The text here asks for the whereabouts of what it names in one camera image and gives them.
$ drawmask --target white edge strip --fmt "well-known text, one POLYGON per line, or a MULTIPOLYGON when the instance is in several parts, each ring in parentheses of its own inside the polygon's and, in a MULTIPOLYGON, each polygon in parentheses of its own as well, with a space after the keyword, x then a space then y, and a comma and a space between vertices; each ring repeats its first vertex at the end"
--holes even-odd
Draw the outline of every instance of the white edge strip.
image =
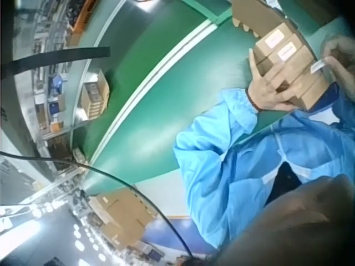
MULTIPOLYGON (((115 7, 115 9, 112 11, 111 15, 108 17, 107 21, 105 22, 104 26, 102 27, 102 30, 100 31, 100 34, 98 35, 93 47, 98 47, 104 34, 106 33, 108 27, 111 25, 111 22, 112 20, 115 18, 115 16, 117 15, 117 13, 120 11, 121 7, 124 5, 124 3, 126 2, 127 0, 121 0, 118 5, 115 7)), ((75 114, 76 114, 76 111, 77 111, 77 106, 78 106, 78 102, 79 102, 79 98, 80 98, 80 93, 81 93, 81 88, 84 84, 84 80, 85 80, 85 77, 86 77, 86 74, 88 72, 88 69, 89 69, 89 66, 90 66, 90 63, 91 63, 92 59, 88 59, 86 61, 86 64, 85 64, 85 67, 84 67, 84 70, 83 70, 83 73, 82 73, 82 77, 80 79, 80 82, 79 82, 79 86, 78 86, 78 90, 77 90, 77 95, 75 97, 75 105, 74 105, 74 109, 73 109, 73 114, 72 114, 72 121, 70 123, 70 126, 74 126, 75 124, 75 114)), ((72 145, 73 143, 73 130, 70 132, 70 144, 72 145)))
POLYGON ((158 80, 187 52, 189 52, 195 45, 212 33, 217 26, 209 19, 202 22, 191 33, 189 33, 182 41, 180 41, 148 74, 148 76, 142 81, 138 88, 133 92, 132 96, 128 99, 125 105, 117 114, 114 121, 111 123, 108 131, 102 138, 99 146, 97 147, 92 159, 93 165, 96 159, 99 157, 107 143, 114 135, 118 127, 126 119, 129 113, 136 107, 138 102, 144 97, 144 95, 158 82, 158 80))

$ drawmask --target box stack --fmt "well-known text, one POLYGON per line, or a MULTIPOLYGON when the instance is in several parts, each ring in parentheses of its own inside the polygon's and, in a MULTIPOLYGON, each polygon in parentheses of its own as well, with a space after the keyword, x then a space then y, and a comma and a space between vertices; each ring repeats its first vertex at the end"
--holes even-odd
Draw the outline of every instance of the box stack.
POLYGON ((155 211, 127 189, 90 198, 89 205, 103 221, 100 230, 118 250, 133 246, 155 217, 155 211))
POLYGON ((82 90, 82 107, 88 119, 95 119, 100 116, 104 100, 101 96, 97 82, 86 82, 82 90))
POLYGON ((81 106, 88 120, 98 118, 107 107, 110 89, 102 71, 99 71, 98 81, 86 82, 82 89, 81 106))
POLYGON ((254 47, 255 60, 261 75, 265 75, 278 62, 285 62, 292 69, 279 90, 291 84, 302 84, 290 102, 309 110, 327 90, 329 83, 320 71, 311 74, 310 67, 315 63, 313 53, 303 38, 282 23, 259 40, 254 47))

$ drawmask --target ceiling light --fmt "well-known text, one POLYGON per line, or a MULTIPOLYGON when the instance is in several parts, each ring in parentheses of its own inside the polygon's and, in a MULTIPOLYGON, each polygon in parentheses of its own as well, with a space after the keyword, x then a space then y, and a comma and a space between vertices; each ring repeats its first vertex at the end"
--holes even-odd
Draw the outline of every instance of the ceiling light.
POLYGON ((99 259, 102 260, 103 262, 106 261, 106 257, 104 254, 99 254, 99 259))
POLYGON ((50 203, 47 203, 47 204, 45 205, 45 210, 46 210, 47 212, 53 212, 53 207, 52 207, 52 205, 51 205, 50 203))
POLYGON ((80 237, 82 237, 82 234, 80 234, 79 231, 74 231, 74 235, 75 235, 75 237, 78 238, 78 239, 79 239, 80 237))
POLYGON ((84 246, 84 244, 82 243, 82 242, 80 242, 80 241, 75 241, 75 246, 76 246, 76 248, 78 249, 78 250, 80 250, 80 251, 84 251, 84 249, 85 249, 85 246, 84 246))
POLYGON ((34 217, 36 217, 36 218, 39 218, 39 217, 42 216, 42 212, 40 212, 40 209, 34 209, 34 210, 32 211, 32 215, 33 215, 34 217))
POLYGON ((53 201, 52 202, 53 209, 58 209, 61 205, 62 205, 62 203, 60 201, 53 201))
POLYGON ((91 266, 91 265, 86 261, 84 261, 83 259, 79 259, 78 266, 91 266))
POLYGON ((0 220, 0 222, 3 224, 3 228, 5 230, 8 230, 12 227, 12 222, 10 218, 3 218, 2 220, 0 220))
POLYGON ((38 233, 40 224, 35 220, 24 222, 0 236, 0 261, 22 243, 38 233))

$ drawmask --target fluorescent light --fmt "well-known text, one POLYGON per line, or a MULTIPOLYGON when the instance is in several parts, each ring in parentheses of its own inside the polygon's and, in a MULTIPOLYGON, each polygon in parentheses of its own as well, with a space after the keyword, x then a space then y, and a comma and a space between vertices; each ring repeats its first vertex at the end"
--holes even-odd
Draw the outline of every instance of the fluorescent light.
POLYGON ((60 201, 53 201, 52 207, 53 209, 58 209, 61 205, 63 205, 60 201))
POLYGON ((10 218, 3 218, 2 220, 0 220, 0 222, 2 222, 3 228, 5 230, 8 230, 12 227, 12 222, 11 222, 10 218))
POLYGON ((42 216, 42 212, 40 212, 40 209, 34 209, 32 211, 32 215, 35 216, 36 218, 39 218, 42 216))
POLYGON ((47 204, 45 205, 45 210, 46 210, 47 212, 53 212, 53 207, 52 207, 52 205, 51 205, 50 203, 47 203, 47 204))
POLYGON ((135 2, 135 5, 146 13, 149 13, 158 4, 158 2, 158 0, 150 0, 146 2, 135 2))
POLYGON ((74 231, 74 235, 75 235, 75 237, 78 238, 78 239, 79 239, 80 237, 82 237, 82 234, 80 234, 79 231, 74 231))
POLYGON ((80 250, 80 251, 84 251, 84 249, 85 249, 85 246, 84 246, 84 244, 82 243, 82 242, 80 242, 80 241, 75 241, 75 246, 76 246, 76 248, 78 249, 78 250, 80 250))
POLYGON ((40 230, 39 222, 30 220, 11 229, 0 236, 0 260, 19 247, 22 243, 37 234, 40 230))
POLYGON ((103 262, 106 261, 105 255, 104 255, 104 254, 101 254, 101 253, 99 254, 99 259, 102 260, 103 262))
POLYGON ((91 265, 86 261, 84 261, 83 259, 79 259, 78 266, 91 266, 91 265))

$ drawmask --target black wire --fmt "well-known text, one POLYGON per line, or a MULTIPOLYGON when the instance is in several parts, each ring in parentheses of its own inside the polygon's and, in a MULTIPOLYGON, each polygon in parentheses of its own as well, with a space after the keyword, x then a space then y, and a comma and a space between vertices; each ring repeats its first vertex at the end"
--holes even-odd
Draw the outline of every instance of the black wire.
POLYGON ((10 157, 10 158, 14 158, 14 159, 19 159, 19 160, 26 160, 26 161, 50 161, 50 162, 56 162, 56 163, 63 163, 66 165, 75 165, 75 166, 79 166, 79 167, 84 167, 88 170, 94 171, 96 173, 99 173, 101 175, 107 176, 109 178, 111 178, 112 180, 116 180, 118 182, 120 182, 121 184, 123 184, 124 186, 128 187, 130 190, 134 191, 136 194, 138 194, 140 197, 142 197, 144 200, 146 200, 157 212, 158 214, 161 215, 161 217, 163 218, 163 220, 168 224, 168 226, 170 227, 170 229, 175 233, 175 235, 177 236, 177 238, 179 239, 179 241, 181 242, 181 244, 184 246, 186 252, 188 253, 188 255, 190 257, 192 256, 192 252, 190 250, 190 248, 187 246, 186 242, 184 241, 184 239, 182 238, 182 236, 179 234, 179 232, 175 229, 175 227, 171 224, 171 222, 169 221, 169 219, 161 212, 161 210, 159 210, 159 208, 152 203, 152 201, 150 199, 147 198, 146 195, 144 195, 143 193, 141 193, 139 190, 137 190, 134 186, 128 184, 127 182, 125 182, 122 179, 119 179, 118 177, 115 177, 109 173, 106 173, 104 171, 101 171, 95 167, 91 167, 88 165, 85 165, 83 163, 79 163, 79 162, 75 162, 75 161, 67 161, 67 160, 61 160, 61 159, 54 159, 54 158, 45 158, 45 157, 28 157, 28 156, 19 156, 19 155, 15 155, 15 154, 8 154, 7 152, 3 152, 0 151, 0 155, 5 156, 5 157, 10 157))

